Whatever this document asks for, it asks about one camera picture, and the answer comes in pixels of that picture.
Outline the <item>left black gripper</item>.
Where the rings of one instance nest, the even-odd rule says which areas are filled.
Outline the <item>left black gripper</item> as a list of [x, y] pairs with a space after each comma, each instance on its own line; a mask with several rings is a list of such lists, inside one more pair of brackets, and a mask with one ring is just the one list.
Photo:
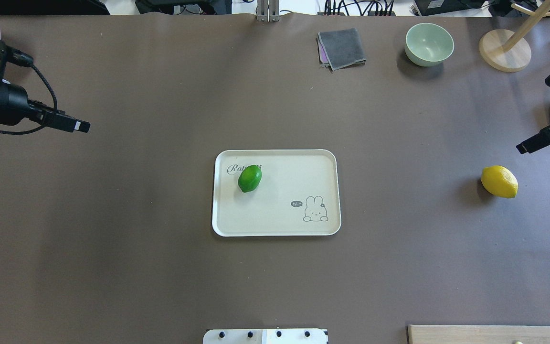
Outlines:
[[31, 100], [27, 91], [18, 85], [0, 83], [0, 124], [16, 126], [24, 119], [52, 129], [88, 133], [90, 123], [65, 114], [65, 111], [46, 111], [40, 102]]

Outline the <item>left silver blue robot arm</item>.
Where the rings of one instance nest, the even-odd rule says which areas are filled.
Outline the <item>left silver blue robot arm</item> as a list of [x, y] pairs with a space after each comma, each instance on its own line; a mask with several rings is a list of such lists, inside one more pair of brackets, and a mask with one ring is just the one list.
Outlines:
[[65, 111], [60, 110], [53, 88], [37, 68], [34, 68], [33, 71], [36, 72], [43, 84], [46, 85], [48, 92], [50, 92], [53, 106], [30, 99], [26, 89], [4, 80], [3, 73], [0, 72], [0, 124], [12, 127], [20, 124], [24, 119], [37, 124], [36, 127], [29, 130], [0, 129], [0, 134], [11, 136], [28, 135], [45, 128], [88, 133], [90, 123], [69, 116]]

